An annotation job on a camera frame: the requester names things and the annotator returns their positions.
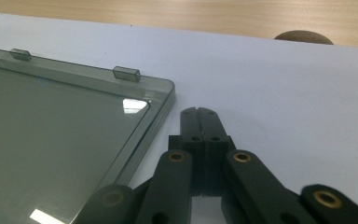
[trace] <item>wooden table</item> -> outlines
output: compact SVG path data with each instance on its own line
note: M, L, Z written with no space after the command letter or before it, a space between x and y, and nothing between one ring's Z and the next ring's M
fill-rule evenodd
M358 0L0 0L0 12L265 38L306 30L358 47Z

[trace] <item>plastic case lid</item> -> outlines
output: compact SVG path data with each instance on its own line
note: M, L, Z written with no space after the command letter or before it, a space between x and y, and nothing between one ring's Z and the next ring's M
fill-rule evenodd
M125 72L0 50L0 223L70 223L130 181L174 85Z

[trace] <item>white desk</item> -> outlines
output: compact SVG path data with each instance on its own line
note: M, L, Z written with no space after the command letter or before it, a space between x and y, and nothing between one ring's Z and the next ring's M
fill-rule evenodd
M0 14L0 49L14 48L175 83L177 102L132 187L153 174L168 135L179 134L180 111L204 106L287 188L321 183L358 203L356 48ZM192 223L223 223L218 202L194 199Z

